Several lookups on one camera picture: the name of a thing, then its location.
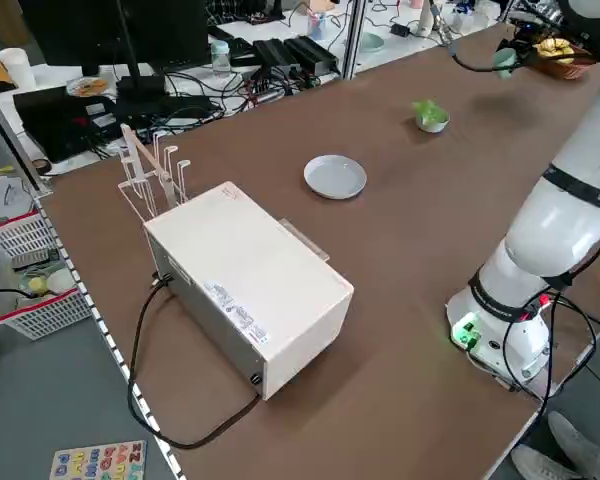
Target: white box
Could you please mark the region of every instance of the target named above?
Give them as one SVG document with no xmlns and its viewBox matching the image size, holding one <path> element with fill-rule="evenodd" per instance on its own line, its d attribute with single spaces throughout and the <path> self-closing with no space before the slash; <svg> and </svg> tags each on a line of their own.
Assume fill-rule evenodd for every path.
<svg viewBox="0 0 600 480">
<path fill-rule="evenodd" d="M 353 286 L 233 183 L 144 226 L 169 288 L 265 400 L 340 333 Z"/>
</svg>

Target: white robotic arm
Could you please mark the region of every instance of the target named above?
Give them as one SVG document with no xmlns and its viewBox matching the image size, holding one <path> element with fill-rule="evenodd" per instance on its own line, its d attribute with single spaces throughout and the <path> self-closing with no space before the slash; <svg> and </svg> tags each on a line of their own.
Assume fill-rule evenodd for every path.
<svg viewBox="0 0 600 480">
<path fill-rule="evenodd" d="M 559 4 L 569 31 L 582 34 L 586 49 L 600 61 L 600 1 Z M 435 16 L 433 2 L 431 10 Z M 447 304 L 452 341 L 497 378 L 538 397 L 544 396 L 547 377 L 540 374 L 551 352 L 550 332 L 540 317 L 551 299 L 541 294 L 550 286 L 562 291 L 600 242 L 600 202 L 556 186 L 555 171 L 597 189 L 589 193 L 600 192 L 600 92 L 494 254 Z"/>
</svg>

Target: black power adapter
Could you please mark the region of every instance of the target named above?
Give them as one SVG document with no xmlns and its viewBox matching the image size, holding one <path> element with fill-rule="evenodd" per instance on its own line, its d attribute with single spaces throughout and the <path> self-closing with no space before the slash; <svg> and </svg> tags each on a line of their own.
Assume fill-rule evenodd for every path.
<svg viewBox="0 0 600 480">
<path fill-rule="evenodd" d="M 391 25 L 391 33 L 399 37 L 407 38 L 409 35 L 411 35 L 411 30 L 409 30 L 409 28 L 406 25 L 394 23 L 393 25 Z"/>
</svg>

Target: computer monitor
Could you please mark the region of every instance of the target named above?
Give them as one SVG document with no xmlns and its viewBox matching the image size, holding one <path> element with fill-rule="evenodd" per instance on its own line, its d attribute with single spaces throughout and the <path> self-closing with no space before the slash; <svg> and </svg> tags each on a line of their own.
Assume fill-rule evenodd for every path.
<svg viewBox="0 0 600 480">
<path fill-rule="evenodd" d="M 138 62 L 208 58 L 204 0 L 122 0 L 121 5 Z M 130 61 L 116 0 L 20 0 L 20 6 L 49 65 L 92 71 Z"/>
</svg>

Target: small jar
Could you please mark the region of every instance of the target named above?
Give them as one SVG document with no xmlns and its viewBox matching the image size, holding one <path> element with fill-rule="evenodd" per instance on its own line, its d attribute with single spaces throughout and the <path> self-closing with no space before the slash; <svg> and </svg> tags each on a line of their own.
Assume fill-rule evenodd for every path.
<svg viewBox="0 0 600 480">
<path fill-rule="evenodd" d="M 211 43 L 211 66 L 217 77 L 226 78 L 231 74 L 229 44 L 222 40 Z"/>
</svg>

